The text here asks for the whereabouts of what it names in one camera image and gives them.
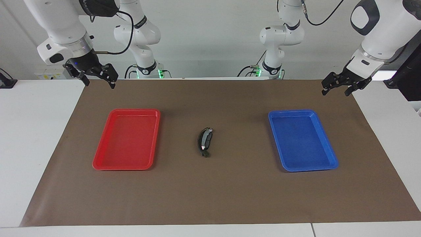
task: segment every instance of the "white wall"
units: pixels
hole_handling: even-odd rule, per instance
[[[339,0],[308,0],[309,17],[320,22]],[[349,22],[359,0],[348,0],[326,24],[313,27],[303,17],[304,42],[284,47],[285,78],[324,78],[330,71],[340,72],[359,46],[362,36]],[[259,41],[263,27],[282,24],[276,0],[141,0],[144,12],[162,32],[162,40],[152,46],[156,59],[174,77],[236,76],[246,65],[255,64],[265,48]],[[0,0],[0,67],[18,79],[35,79],[36,65],[44,65],[36,45],[47,38],[23,0]],[[113,29],[122,22],[118,17],[97,18],[93,24],[81,16],[88,32],[95,36],[98,51],[119,51]],[[120,74],[134,63],[123,55],[101,55],[103,64],[112,63]]]

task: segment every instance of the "tray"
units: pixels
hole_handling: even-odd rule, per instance
[[[269,113],[282,166],[290,172],[332,170],[338,160],[317,114],[312,110]]]
[[[160,112],[116,109],[107,119],[92,166],[96,170],[147,170],[152,166]]]

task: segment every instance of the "blue tray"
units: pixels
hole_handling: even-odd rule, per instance
[[[282,166],[290,172],[332,170],[338,160],[317,114],[312,110],[269,113]]]

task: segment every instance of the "white robot link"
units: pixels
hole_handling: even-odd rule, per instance
[[[89,85],[86,75],[93,75],[107,81],[111,88],[115,87],[115,82],[118,78],[117,72],[111,64],[102,65],[99,62],[98,54],[116,55],[122,54],[130,49],[135,55],[136,62],[141,65],[140,67],[143,66],[146,69],[153,65],[152,63],[146,66],[149,62],[155,61],[150,49],[142,46],[142,44],[159,42],[160,32],[156,26],[147,20],[142,21],[146,17],[144,17],[138,0],[24,1],[29,11],[48,34],[48,39],[37,47],[38,53],[43,61],[47,65],[62,64],[72,77],[80,79],[86,86]],[[131,3],[138,5],[138,7],[126,7]],[[126,43],[126,49],[118,53],[95,51],[92,42],[93,36],[87,33],[86,28],[79,20],[79,15],[113,17],[117,14],[120,14],[120,17],[124,17],[123,19],[126,21],[130,20],[128,27],[121,27],[121,29],[127,30],[123,30],[121,32],[122,36],[118,38],[119,42]],[[131,37],[132,19],[133,29],[136,29],[136,32],[133,32],[133,38]],[[144,48],[144,51],[137,51],[135,47],[139,49]]]
[[[300,44],[304,39],[304,29],[300,27],[302,16],[301,0],[282,0],[278,5],[279,18],[283,25],[270,26],[260,32],[260,41],[266,47],[266,57],[260,63],[260,76],[278,78],[285,52],[281,46]]]
[[[362,0],[351,15],[352,27],[364,40],[340,74],[322,82],[323,95],[348,86],[345,95],[364,89],[371,76],[421,30],[421,0]]]

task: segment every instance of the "red plastic tray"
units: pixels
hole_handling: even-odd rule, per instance
[[[147,170],[152,166],[161,113],[156,109],[116,109],[105,124],[93,167]]]

